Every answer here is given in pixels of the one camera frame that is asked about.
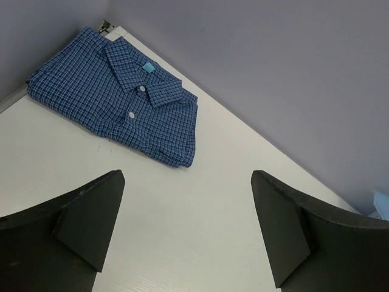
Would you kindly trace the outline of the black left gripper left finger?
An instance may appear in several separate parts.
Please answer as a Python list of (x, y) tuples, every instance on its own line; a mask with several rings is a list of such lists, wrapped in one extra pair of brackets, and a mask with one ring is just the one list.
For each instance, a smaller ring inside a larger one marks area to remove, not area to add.
[(125, 187), (121, 170), (1, 217), (1, 291), (92, 291)]

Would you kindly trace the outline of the light blue long sleeve shirt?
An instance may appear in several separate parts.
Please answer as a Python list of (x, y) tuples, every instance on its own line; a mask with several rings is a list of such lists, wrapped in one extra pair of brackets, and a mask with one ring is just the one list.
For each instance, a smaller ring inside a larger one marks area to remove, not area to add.
[(377, 213), (379, 214), (380, 218), (383, 220), (388, 221), (388, 205), (389, 205), (389, 197), (388, 195), (375, 191), (374, 198), (373, 198), (373, 204), (376, 208)]

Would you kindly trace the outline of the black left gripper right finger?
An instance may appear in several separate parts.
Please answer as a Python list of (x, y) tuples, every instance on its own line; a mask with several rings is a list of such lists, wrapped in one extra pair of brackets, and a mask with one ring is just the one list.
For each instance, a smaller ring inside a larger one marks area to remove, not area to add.
[(387, 291), (388, 222), (252, 173), (256, 214), (281, 291)]

